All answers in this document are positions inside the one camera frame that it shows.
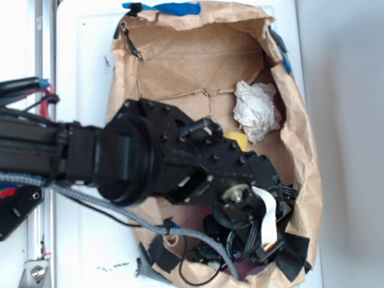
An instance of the metal frame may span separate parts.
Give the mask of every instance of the metal frame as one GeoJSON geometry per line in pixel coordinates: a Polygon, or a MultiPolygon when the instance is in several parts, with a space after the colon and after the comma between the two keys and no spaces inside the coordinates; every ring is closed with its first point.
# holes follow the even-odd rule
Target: metal frame
{"type": "MultiPolygon", "coordinates": [[[[55,0],[28,0],[28,27],[27,75],[49,78],[55,84],[55,37],[56,37],[56,9],[55,0]]],[[[35,103],[41,95],[31,95],[27,98],[26,105],[35,103]]],[[[27,260],[41,260],[46,253],[50,258],[49,286],[56,287],[55,282],[55,203],[56,197],[51,189],[45,189],[46,197],[28,217],[27,223],[27,260]]]]}

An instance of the metal clamp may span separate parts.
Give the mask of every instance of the metal clamp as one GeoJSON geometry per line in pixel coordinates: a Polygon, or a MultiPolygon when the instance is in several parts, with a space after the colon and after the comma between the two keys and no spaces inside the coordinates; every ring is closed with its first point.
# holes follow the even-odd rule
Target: metal clamp
{"type": "Polygon", "coordinates": [[[27,261],[19,288],[50,288],[51,280],[49,260],[27,261]]]}

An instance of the black metal bracket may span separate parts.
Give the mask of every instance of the black metal bracket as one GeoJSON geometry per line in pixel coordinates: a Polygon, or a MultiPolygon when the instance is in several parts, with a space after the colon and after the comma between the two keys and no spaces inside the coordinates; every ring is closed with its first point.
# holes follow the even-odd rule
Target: black metal bracket
{"type": "Polygon", "coordinates": [[[43,201],[44,194],[39,187],[22,186],[0,196],[0,241],[4,241],[43,201]]]}

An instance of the yellow object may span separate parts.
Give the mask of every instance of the yellow object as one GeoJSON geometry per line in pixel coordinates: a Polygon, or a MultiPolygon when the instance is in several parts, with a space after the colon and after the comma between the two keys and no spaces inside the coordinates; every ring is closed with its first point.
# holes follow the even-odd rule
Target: yellow object
{"type": "Polygon", "coordinates": [[[241,132],[228,132],[224,133],[224,137],[232,140],[236,140],[241,151],[247,152],[248,136],[241,132]]]}

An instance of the white surface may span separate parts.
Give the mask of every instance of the white surface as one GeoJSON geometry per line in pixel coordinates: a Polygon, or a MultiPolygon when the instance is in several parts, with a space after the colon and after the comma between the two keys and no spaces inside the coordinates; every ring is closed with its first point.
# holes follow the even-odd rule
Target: white surface
{"type": "MultiPolygon", "coordinates": [[[[150,5],[161,2],[145,1],[150,5]]],[[[294,1],[237,2],[257,3],[278,19],[273,28],[286,41],[299,90],[303,92],[294,1]]],[[[104,126],[114,66],[109,49],[116,25],[126,12],[117,0],[65,0],[59,5],[56,54],[56,89],[61,97],[59,121],[77,120],[83,125],[104,126]]],[[[164,287],[134,276],[138,252],[129,229],[62,197],[57,199],[56,217],[58,288],[164,287]],[[129,264],[114,267],[122,263],[129,264]]],[[[312,285],[306,287],[322,286],[320,265],[317,267],[307,280],[312,285]]]]}
{"type": "Polygon", "coordinates": [[[384,2],[298,0],[323,183],[323,285],[383,287],[384,2]]]}
{"type": "MultiPolygon", "coordinates": [[[[0,82],[27,76],[26,26],[26,0],[0,3],[0,35],[2,37],[0,82]]],[[[26,224],[24,221],[6,241],[0,242],[1,288],[13,288],[19,285],[28,252],[26,224]]]]}

